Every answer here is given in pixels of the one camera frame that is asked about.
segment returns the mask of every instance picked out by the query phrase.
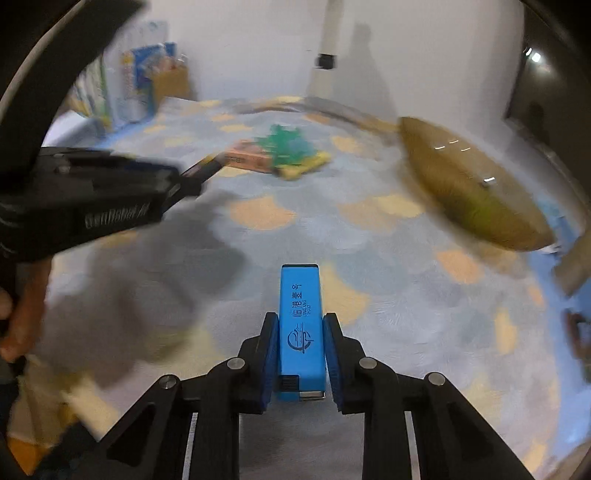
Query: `metal pivot bolt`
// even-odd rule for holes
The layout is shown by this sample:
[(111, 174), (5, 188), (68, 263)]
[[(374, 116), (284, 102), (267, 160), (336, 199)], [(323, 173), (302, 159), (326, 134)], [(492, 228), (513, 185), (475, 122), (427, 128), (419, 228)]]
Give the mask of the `metal pivot bolt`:
[(438, 387), (441, 387), (445, 383), (445, 377), (438, 372), (433, 372), (432, 374), (429, 374), (428, 378), (433, 385), (436, 385)]
[(231, 358), (227, 363), (227, 366), (230, 370), (240, 370), (242, 367), (244, 367), (244, 365), (246, 365), (246, 362), (239, 356)]
[(375, 358), (364, 356), (361, 360), (359, 360), (359, 366), (361, 368), (365, 368), (366, 370), (371, 370), (372, 368), (376, 368), (378, 366), (378, 362)]
[(160, 380), (158, 380), (158, 385), (160, 385), (160, 387), (162, 387), (165, 390), (173, 388), (176, 384), (177, 379), (173, 375), (165, 375), (163, 377), (160, 377)]

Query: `blue usb flash drive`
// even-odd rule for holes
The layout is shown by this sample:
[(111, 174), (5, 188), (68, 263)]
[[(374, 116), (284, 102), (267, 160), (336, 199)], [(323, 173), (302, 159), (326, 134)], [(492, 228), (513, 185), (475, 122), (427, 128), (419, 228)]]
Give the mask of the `blue usb flash drive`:
[(281, 268), (279, 336), (279, 398), (324, 398), (326, 370), (318, 265)]

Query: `printed logo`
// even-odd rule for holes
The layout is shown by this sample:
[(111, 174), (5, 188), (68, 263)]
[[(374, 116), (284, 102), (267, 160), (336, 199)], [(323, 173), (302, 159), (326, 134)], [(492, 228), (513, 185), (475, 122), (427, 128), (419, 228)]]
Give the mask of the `printed logo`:
[(150, 203), (132, 205), (131, 207), (112, 208), (106, 212), (87, 213), (84, 216), (84, 225), (87, 230), (101, 226), (111, 226), (119, 222), (139, 220), (148, 213)]
[(287, 344), (299, 352), (305, 353), (314, 340), (304, 330), (304, 324), (299, 323), (287, 336)]

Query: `finger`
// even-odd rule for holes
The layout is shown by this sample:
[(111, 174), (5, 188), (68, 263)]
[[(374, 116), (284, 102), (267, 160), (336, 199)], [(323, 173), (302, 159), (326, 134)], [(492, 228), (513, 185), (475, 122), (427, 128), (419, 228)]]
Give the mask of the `finger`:
[(41, 333), (50, 273), (51, 259), (31, 266), (21, 298), (10, 317), (8, 333), (0, 342), (0, 355), (7, 362), (13, 362), (27, 353)]
[(0, 320), (6, 320), (12, 313), (12, 298), (6, 290), (0, 288)]

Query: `green toy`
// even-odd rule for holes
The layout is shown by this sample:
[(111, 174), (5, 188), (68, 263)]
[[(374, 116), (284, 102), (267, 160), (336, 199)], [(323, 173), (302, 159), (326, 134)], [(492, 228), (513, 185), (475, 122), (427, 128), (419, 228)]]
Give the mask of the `green toy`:
[(302, 165), (305, 159), (316, 155), (316, 149), (303, 138), (299, 128), (289, 130), (281, 125), (272, 125), (271, 134), (257, 138), (256, 143), (269, 153), (273, 167)]

